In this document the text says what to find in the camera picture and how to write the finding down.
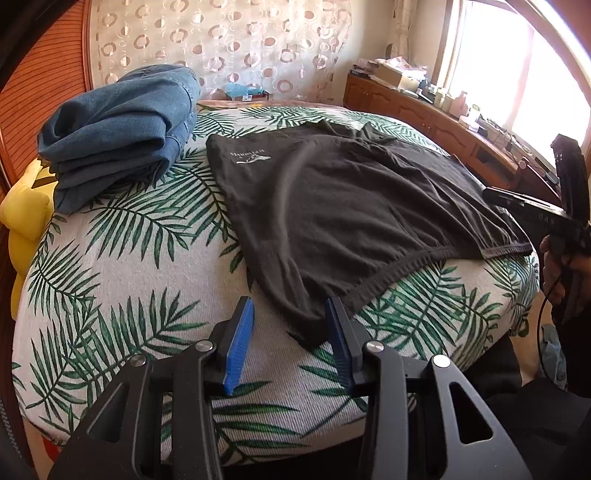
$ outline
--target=yellow plush toy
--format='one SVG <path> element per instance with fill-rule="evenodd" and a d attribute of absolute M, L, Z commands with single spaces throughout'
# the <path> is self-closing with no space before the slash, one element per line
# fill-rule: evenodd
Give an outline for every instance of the yellow plush toy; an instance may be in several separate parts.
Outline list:
<path fill-rule="evenodd" d="M 33 189 L 37 177 L 48 176 L 40 160 L 33 160 L 0 204 L 0 223 L 8 230 L 8 255 L 17 278 L 12 287 L 11 314 L 17 319 L 21 290 L 45 227 L 53 214 L 56 183 Z"/>

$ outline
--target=wooden headboard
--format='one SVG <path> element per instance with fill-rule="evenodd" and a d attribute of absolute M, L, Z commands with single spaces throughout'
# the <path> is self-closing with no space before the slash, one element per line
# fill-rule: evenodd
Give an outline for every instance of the wooden headboard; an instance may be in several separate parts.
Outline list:
<path fill-rule="evenodd" d="M 0 160 L 14 184 L 37 155 L 37 133 L 65 100 L 90 89 L 90 0 L 76 1 L 28 51 L 0 92 Z"/>

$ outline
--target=cloth on floor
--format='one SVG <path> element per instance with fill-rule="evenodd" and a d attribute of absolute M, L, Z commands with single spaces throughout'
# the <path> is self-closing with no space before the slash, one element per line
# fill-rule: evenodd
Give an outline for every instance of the cloth on floor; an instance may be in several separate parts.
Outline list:
<path fill-rule="evenodd" d="M 540 350 L 542 351 L 542 362 L 544 368 L 549 375 L 549 380 L 561 388 L 566 389 L 566 358 L 560 346 L 560 338 L 556 327 L 552 323 L 542 325 L 543 338 L 540 343 Z M 538 376 L 545 376 L 544 369 L 540 364 L 538 369 Z"/>

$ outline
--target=black cable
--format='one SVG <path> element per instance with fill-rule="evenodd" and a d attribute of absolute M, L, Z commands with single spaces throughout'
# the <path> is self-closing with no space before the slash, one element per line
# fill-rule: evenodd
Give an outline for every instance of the black cable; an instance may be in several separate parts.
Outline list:
<path fill-rule="evenodd" d="M 569 258 L 569 262 L 566 264 L 566 267 L 568 267 L 570 265 L 570 262 L 572 259 L 573 259 L 573 257 Z M 538 315 L 538 326 L 536 328 L 536 337 L 535 337 L 536 341 L 538 343 L 538 357 L 540 359 L 540 366 L 542 367 L 542 372 L 544 373 L 546 378 L 556 388 L 560 388 L 560 387 L 558 385 L 556 385 L 556 383 L 553 380 L 550 379 L 550 376 L 548 375 L 548 372 L 546 371 L 546 367 L 544 365 L 544 360 L 542 359 L 542 347 L 540 346 L 540 327 L 542 325 L 542 313 L 544 312 L 544 307 L 546 306 L 546 302 L 548 301 L 548 297 L 553 292 L 553 290 L 556 288 L 556 285 L 558 285 L 558 282 L 560 281 L 561 278 L 562 278 L 562 275 L 559 275 L 558 278 L 556 279 L 556 281 L 550 287 L 548 293 L 544 295 L 544 301 L 542 302 L 542 306 L 540 307 L 540 314 Z"/>

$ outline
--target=metal bolt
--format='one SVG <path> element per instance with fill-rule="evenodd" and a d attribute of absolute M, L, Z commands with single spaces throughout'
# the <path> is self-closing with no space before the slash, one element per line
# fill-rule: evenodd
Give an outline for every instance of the metal bolt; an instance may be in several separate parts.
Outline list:
<path fill-rule="evenodd" d="M 138 353 L 129 359 L 129 363 L 132 367 L 141 367 L 146 363 L 146 356 Z"/>
<path fill-rule="evenodd" d="M 209 352 L 213 348 L 213 343 L 209 340 L 199 340 L 195 343 L 195 348 L 200 352 Z"/>
<path fill-rule="evenodd" d="M 433 357 L 433 364 L 439 368 L 447 368 L 452 364 L 452 361 L 445 355 L 435 355 Z"/>
<path fill-rule="evenodd" d="M 377 340 L 370 340 L 365 344 L 365 348 L 373 353 L 380 353 L 384 350 L 384 344 L 382 342 L 378 342 Z"/>

